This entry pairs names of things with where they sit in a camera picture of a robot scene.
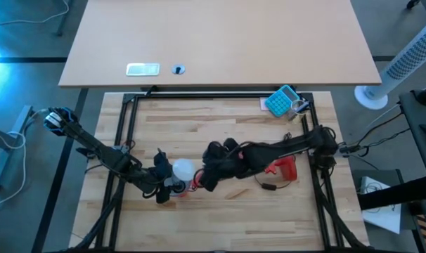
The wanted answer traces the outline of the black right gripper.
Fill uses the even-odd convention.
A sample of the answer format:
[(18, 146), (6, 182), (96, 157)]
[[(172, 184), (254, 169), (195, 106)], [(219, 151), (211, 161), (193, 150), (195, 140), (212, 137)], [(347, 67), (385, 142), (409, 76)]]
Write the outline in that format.
[(198, 186), (205, 187), (212, 192), (219, 180), (217, 175), (209, 175), (210, 172), (217, 172), (220, 176), (235, 176), (240, 165), (238, 154), (233, 150), (238, 147), (238, 143), (233, 138), (227, 138), (223, 143), (212, 141), (202, 154), (203, 168), (198, 174)]

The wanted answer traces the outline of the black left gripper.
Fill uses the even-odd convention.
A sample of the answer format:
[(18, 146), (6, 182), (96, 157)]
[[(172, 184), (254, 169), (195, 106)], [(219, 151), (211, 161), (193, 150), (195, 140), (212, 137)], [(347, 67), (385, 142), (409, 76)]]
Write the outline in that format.
[(156, 195), (156, 203), (164, 204), (170, 199), (171, 188), (167, 186), (161, 186), (166, 176), (172, 175), (172, 165), (167, 159), (165, 152), (160, 149), (157, 150), (157, 154), (154, 156), (154, 167), (148, 168), (150, 178), (146, 182), (153, 186), (151, 193), (142, 193), (143, 197), (154, 197)]

